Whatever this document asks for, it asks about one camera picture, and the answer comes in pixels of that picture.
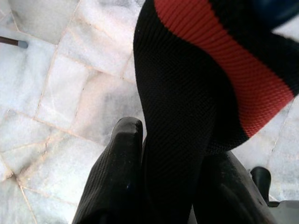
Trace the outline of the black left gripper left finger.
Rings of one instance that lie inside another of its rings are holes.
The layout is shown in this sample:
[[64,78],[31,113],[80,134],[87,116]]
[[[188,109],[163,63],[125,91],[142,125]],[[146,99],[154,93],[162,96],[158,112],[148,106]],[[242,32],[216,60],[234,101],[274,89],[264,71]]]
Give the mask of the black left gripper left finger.
[[137,224],[140,220],[142,122],[120,119],[93,165],[74,224]]

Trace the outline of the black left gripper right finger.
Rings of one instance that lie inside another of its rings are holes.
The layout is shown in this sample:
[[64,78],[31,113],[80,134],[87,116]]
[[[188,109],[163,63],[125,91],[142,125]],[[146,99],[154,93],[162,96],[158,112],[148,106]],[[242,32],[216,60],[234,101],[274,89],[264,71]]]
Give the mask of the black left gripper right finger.
[[230,151],[204,158],[193,201],[199,224],[275,224],[245,167]]

